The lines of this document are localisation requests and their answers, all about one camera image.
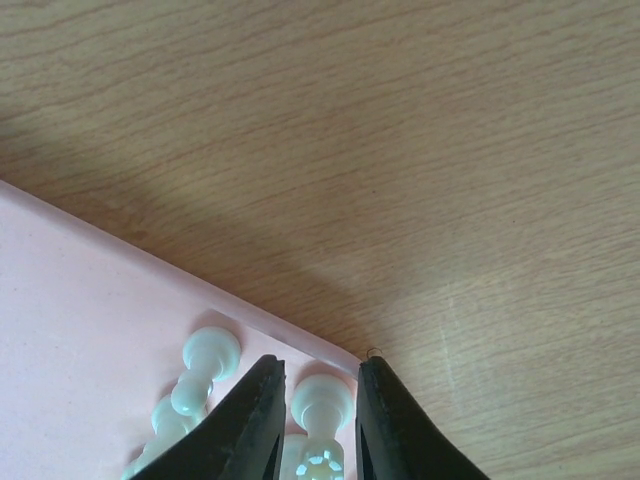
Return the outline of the white rook chess piece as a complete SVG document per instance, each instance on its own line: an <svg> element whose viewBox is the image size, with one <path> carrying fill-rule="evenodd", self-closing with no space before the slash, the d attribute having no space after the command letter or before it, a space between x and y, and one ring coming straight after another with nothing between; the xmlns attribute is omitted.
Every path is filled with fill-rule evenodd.
<svg viewBox="0 0 640 480"><path fill-rule="evenodd" d="M294 390L291 414L307 434L294 469L296 478L344 479L344 448L336 436L354 418L347 384L329 374L306 377Z"/></svg>

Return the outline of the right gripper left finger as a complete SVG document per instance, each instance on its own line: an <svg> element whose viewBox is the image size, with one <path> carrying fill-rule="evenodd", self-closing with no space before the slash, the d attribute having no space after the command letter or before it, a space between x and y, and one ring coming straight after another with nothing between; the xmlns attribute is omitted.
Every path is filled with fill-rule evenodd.
<svg viewBox="0 0 640 480"><path fill-rule="evenodd" d="M285 362L262 356L202 423L134 477L277 479L286 424L285 379Z"/></svg>

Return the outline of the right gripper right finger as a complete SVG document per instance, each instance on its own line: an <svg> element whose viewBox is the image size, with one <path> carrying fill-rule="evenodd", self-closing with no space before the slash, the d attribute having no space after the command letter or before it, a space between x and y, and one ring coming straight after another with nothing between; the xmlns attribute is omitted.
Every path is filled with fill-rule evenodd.
<svg viewBox="0 0 640 480"><path fill-rule="evenodd" d="M360 364L356 401L359 479L485 479L431 421L382 357Z"/></svg>

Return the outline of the white knight chess piece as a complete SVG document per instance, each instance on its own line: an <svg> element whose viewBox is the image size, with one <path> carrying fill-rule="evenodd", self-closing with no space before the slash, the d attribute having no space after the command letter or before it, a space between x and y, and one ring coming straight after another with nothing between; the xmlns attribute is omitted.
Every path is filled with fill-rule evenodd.
<svg viewBox="0 0 640 480"><path fill-rule="evenodd" d="M195 331L182 350L185 371L153 410L151 422L156 436L180 438L192 430L204 418L214 384L237 371L241 353L236 336L224 328Z"/></svg>

